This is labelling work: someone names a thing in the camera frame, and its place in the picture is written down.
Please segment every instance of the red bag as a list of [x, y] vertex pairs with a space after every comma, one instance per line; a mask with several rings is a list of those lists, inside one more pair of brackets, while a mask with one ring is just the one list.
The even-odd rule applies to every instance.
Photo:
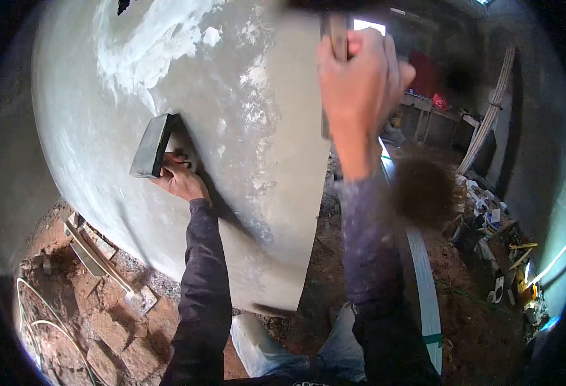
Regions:
[[435, 93], [433, 96], [433, 106], [440, 110], [448, 111], [448, 102], [446, 102], [446, 99], [442, 98], [438, 93]]

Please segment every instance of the long sleeve shirt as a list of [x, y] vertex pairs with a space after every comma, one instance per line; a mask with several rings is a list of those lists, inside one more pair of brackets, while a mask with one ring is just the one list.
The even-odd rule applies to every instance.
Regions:
[[[386, 201], [381, 170], [365, 180], [345, 182], [341, 188], [346, 292], [356, 314], [353, 333], [363, 347], [365, 374], [371, 384], [439, 384], [403, 297], [400, 253]], [[320, 384], [303, 379], [302, 374], [294, 379], [269, 375], [223, 380], [223, 349], [232, 320], [225, 255], [210, 204], [195, 199], [190, 210], [180, 323], [161, 385]]]

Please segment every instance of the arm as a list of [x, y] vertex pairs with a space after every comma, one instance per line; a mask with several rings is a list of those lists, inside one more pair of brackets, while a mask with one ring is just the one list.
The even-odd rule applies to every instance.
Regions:
[[322, 103], [344, 182], [343, 265], [346, 291], [372, 383], [439, 383], [403, 291], [403, 268], [379, 163], [377, 128], [415, 76], [398, 62], [394, 41], [371, 28], [349, 32], [352, 59], [337, 62], [324, 40], [318, 48]]
[[155, 183], [189, 201], [186, 270], [180, 284], [180, 323], [171, 341], [172, 358], [161, 385], [223, 382], [223, 349], [232, 323], [232, 301], [218, 217], [201, 179], [181, 162], [165, 156]]
[[403, 268], [384, 173], [345, 183], [343, 265], [347, 297], [356, 314], [354, 336], [364, 350], [364, 371], [374, 383], [438, 384], [421, 331], [404, 299]]

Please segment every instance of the window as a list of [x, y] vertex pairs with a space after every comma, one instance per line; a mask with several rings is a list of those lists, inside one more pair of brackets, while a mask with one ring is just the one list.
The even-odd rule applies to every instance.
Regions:
[[386, 36], [386, 26], [385, 25], [381, 25], [381, 24], [377, 24], [377, 23], [369, 23], [369, 22], [365, 22], [364, 20], [354, 19], [354, 30], [355, 31], [364, 30], [364, 28], [369, 28], [369, 27], [375, 28], [376, 30], [380, 31], [382, 36]]

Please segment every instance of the pants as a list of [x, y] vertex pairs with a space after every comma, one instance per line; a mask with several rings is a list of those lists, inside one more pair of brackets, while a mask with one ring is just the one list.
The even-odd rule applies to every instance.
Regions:
[[[318, 352], [320, 372], [359, 382], [364, 375], [362, 347], [351, 331], [355, 315], [349, 306], [341, 309], [337, 321]], [[286, 375], [297, 378], [310, 373], [308, 356], [294, 355], [275, 342], [253, 314], [233, 318], [231, 328], [233, 346], [251, 378], [264, 375]]]

